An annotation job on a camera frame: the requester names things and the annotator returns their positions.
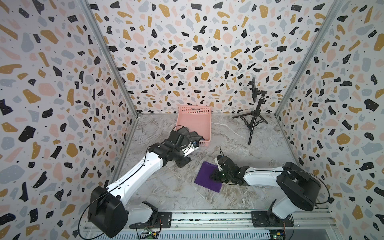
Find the purple square dishcloth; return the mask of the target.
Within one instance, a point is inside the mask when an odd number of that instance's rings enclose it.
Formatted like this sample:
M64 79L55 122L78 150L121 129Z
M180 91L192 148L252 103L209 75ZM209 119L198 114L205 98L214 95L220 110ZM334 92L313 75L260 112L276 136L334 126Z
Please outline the purple square dishcloth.
M194 183L208 190L220 193L222 183L215 182L212 178L212 175L216 172L216 170L218 170L216 165L204 161L200 167Z

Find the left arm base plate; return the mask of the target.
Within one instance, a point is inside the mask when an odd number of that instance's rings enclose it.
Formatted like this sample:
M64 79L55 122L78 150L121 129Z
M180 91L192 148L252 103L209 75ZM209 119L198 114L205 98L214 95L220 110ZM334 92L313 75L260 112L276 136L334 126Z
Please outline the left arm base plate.
M157 212L151 215L145 223L129 225L130 229L169 229L172 223L172 212Z

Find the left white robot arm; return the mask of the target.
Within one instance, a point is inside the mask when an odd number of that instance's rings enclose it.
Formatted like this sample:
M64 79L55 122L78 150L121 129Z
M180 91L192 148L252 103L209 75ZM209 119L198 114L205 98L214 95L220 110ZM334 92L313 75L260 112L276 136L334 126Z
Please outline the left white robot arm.
M196 132L172 130L167 139L149 146L145 156L126 174L107 187L96 187L86 208L88 220L109 238L118 235L127 225L155 227L161 224L159 210L148 202L129 205L139 187L168 162L182 168L191 162L203 137Z

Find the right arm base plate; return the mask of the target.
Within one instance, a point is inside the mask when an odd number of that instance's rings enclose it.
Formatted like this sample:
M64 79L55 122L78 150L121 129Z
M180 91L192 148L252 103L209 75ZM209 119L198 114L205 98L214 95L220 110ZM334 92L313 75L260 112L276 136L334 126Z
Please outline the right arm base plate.
M283 228L293 227L294 223L290 217L280 219L267 211L252 211L251 220L254 228Z

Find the grey and blue dishcloth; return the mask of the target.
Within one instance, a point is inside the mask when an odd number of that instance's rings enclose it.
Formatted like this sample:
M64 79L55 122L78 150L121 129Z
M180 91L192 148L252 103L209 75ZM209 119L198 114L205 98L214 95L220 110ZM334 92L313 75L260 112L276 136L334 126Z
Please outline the grey and blue dishcloth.
M184 136L182 140L182 145L188 145L189 142L194 142L194 141L205 141L205 139L200 136L197 132L191 132L189 128L181 125L177 125L173 128L173 131L176 131L180 133L182 136Z

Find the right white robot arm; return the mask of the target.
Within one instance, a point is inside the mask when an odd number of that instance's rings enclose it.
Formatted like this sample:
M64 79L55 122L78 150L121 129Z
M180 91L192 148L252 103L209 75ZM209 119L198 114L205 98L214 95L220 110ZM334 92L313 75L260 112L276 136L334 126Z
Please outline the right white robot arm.
M210 178L217 183L235 186L270 186L279 188L285 196L273 201L270 213L283 220L296 211L311 212L318 198L321 183L296 164L287 162L282 167L258 169L239 167L226 156L217 156L217 170Z

